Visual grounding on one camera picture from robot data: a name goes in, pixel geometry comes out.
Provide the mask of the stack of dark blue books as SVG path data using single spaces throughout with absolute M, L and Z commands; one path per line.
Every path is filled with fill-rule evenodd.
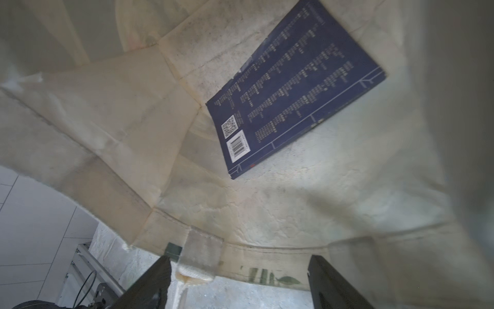
M 208 102 L 238 178 L 386 78 L 320 1 L 299 1 Z

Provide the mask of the floral canvas tote bag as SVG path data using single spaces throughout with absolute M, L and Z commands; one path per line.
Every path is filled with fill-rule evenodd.
M 493 2 L 320 1 L 385 71 L 238 178 L 207 102 L 299 1 L 2 1 L 1 165 L 180 278 L 493 307 Z

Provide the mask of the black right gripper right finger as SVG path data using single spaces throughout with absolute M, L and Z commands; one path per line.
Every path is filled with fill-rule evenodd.
M 374 309 L 323 256 L 311 256 L 307 277 L 314 308 Z

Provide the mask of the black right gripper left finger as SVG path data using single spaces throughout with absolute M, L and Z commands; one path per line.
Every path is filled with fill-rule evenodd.
M 165 309 L 171 276 L 171 260 L 167 256 L 160 257 L 111 309 Z

